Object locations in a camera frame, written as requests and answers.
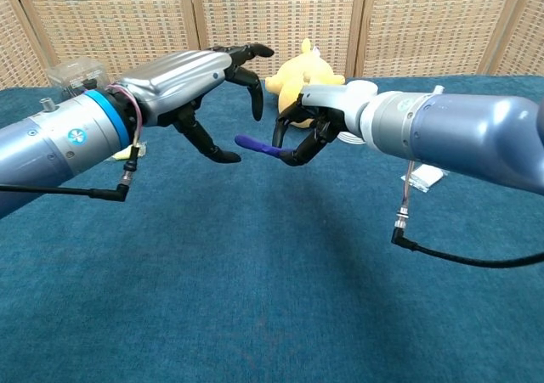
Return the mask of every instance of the wicker panel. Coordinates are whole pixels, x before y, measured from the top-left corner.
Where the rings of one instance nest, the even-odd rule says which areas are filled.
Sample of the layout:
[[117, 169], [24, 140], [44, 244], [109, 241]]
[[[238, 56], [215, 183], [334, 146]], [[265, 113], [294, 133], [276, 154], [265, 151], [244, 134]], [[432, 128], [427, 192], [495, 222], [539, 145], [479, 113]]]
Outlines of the wicker panel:
[[209, 46], [260, 42], [275, 50], [272, 58], [248, 64], [262, 78], [299, 55], [305, 37], [319, 48], [336, 73], [343, 74], [353, 1], [202, 0], [200, 10], [204, 12]]
[[544, 76], [544, 0], [527, 0], [496, 74]]
[[0, 89], [47, 85], [37, 53], [9, 0], [0, 0]]
[[367, 0], [357, 73], [475, 74], [506, 0]]
[[30, 0], [59, 61], [88, 56], [111, 78], [189, 47], [182, 0]]

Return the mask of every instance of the blue fabric surface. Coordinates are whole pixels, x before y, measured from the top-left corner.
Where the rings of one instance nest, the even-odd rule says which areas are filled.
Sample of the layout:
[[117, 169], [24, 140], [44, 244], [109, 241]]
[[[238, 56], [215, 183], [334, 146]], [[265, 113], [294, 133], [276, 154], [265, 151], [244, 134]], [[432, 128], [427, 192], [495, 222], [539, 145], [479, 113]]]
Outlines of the blue fabric surface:
[[[372, 80], [544, 97], [537, 76]], [[0, 92], [0, 127], [59, 95]], [[45, 195], [0, 221], [1, 382], [542, 382], [544, 265], [470, 268], [391, 245], [406, 161], [336, 141], [292, 168], [237, 147], [241, 133], [269, 144], [275, 101], [255, 122], [244, 87], [204, 98], [199, 120], [240, 164], [150, 128], [124, 204]], [[121, 173], [104, 161], [65, 185], [114, 188]], [[407, 236], [422, 245], [544, 250], [540, 196], [455, 173], [411, 194]]]

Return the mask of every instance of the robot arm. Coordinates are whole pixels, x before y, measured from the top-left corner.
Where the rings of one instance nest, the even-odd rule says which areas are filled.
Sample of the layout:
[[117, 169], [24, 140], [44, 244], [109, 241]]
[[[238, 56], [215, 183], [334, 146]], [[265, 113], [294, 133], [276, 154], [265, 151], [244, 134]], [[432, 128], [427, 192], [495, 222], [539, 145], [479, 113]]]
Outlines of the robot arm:
[[[291, 122], [314, 119], [296, 149], [282, 149]], [[544, 195], [544, 101], [513, 96], [384, 92], [366, 81], [310, 85], [278, 117], [272, 147], [246, 136], [242, 147], [287, 165], [309, 163], [340, 132], [408, 161]]]
[[[234, 163], [196, 119], [202, 98], [221, 83], [247, 87], [255, 120], [263, 114], [258, 76], [242, 67], [274, 51], [261, 44], [187, 50], [130, 70], [116, 84], [87, 90], [0, 129], [0, 218], [41, 194], [79, 194], [124, 201], [136, 171], [142, 127], [174, 126], [211, 161]], [[116, 189], [68, 189], [60, 185], [132, 144]]]

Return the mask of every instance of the yellow plush toy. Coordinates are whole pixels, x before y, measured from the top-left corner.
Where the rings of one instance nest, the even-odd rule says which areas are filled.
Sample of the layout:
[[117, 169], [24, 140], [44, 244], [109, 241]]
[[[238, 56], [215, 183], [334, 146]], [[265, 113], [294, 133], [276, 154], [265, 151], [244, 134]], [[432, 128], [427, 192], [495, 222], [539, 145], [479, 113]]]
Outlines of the yellow plush toy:
[[[331, 66], [320, 56], [319, 50], [312, 50], [308, 38], [303, 40], [302, 53], [284, 63], [277, 73], [264, 79], [264, 86], [270, 93], [277, 94], [278, 111], [281, 113], [287, 106], [297, 100], [303, 86], [309, 84], [344, 84], [342, 75], [335, 75]], [[308, 128], [311, 120], [292, 125]]]

